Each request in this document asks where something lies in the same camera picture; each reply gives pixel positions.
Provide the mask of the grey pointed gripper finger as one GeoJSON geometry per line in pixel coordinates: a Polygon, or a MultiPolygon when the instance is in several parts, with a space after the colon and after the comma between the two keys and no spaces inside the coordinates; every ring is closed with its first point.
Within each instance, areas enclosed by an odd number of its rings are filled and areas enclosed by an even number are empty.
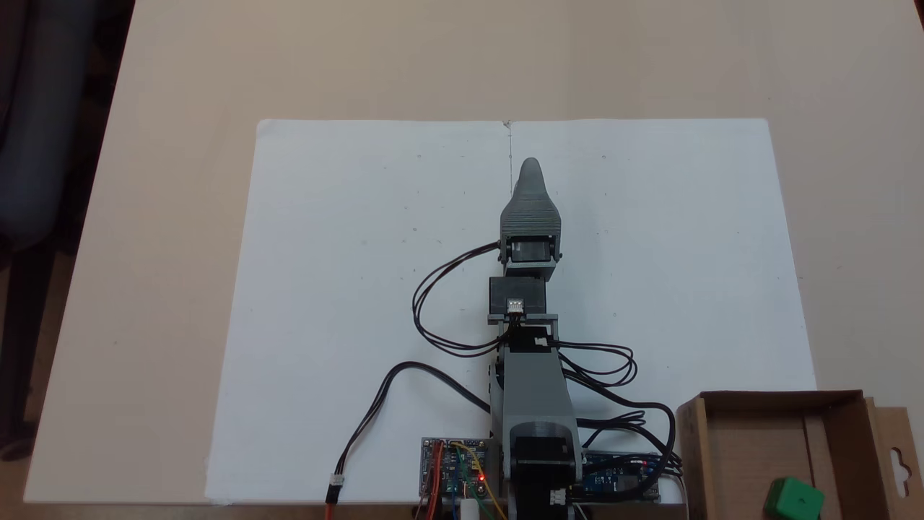
{"type": "Polygon", "coordinates": [[[544,172],[535,157],[526,158],[519,169],[518,180],[513,188],[512,202],[550,202],[544,172]]]}

